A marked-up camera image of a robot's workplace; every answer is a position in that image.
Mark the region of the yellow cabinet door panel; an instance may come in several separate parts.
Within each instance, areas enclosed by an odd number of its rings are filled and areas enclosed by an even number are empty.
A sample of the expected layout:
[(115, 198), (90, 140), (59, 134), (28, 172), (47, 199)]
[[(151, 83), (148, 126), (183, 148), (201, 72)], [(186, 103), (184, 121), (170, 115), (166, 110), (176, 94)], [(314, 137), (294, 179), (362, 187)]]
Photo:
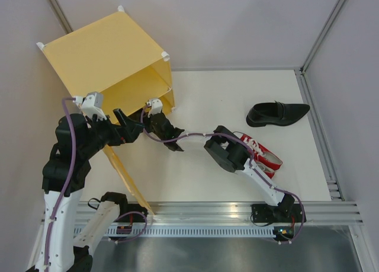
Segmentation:
[(145, 200), (142, 193), (139, 191), (137, 186), (134, 183), (134, 180), (131, 178), (130, 174), (125, 169), (123, 163), (119, 159), (118, 155), (114, 152), (112, 147), (106, 145), (102, 150), (106, 157), (108, 158), (110, 164), (113, 166), (121, 180), (123, 181), (124, 185), (128, 189), (128, 191), (131, 193), (131, 195), (136, 199), (139, 205), (147, 209), (149, 213), (152, 215), (155, 215), (153, 212), (150, 204)]

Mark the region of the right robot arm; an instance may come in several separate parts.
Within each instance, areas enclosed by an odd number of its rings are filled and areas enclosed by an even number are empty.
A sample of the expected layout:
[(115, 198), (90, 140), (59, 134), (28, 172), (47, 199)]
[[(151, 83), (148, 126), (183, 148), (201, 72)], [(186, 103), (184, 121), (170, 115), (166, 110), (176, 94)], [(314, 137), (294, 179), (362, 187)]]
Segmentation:
[(210, 134), (184, 133), (183, 129), (173, 126), (163, 112), (153, 114), (141, 109), (132, 117), (144, 124), (149, 138), (173, 152), (184, 151), (179, 143), (186, 138), (206, 137), (205, 151), (225, 171), (250, 178), (260, 189), (274, 220), (283, 222), (291, 216), (296, 198), (274, 184), (272, 178), (280, 165), (266, 159), (266, 148), (256, 140), (247, 135), (237, 137), (224, 126), (217, 126)]

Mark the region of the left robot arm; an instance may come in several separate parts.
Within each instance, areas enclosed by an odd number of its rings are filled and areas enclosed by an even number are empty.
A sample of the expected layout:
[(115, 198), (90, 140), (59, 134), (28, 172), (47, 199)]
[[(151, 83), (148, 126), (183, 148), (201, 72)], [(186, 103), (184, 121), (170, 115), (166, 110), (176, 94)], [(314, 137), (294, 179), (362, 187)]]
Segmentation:
[(90, 271), (94, 252), (113, 222), (131, 222), (134, 214), (145, 220), (147, 211), (130, 207), (122, 193), (105, 193), (85, 229), (74, 236), (77, 207), (91, 170), (90, 159), (106, 146), (133, 143), (144, 125), (127, 117), (121, 109), (114, 114), (120, 124), (67, 113), (55, 130), (57, 142), (42, 170), (45, 220), (41, 250), (29, 271)]

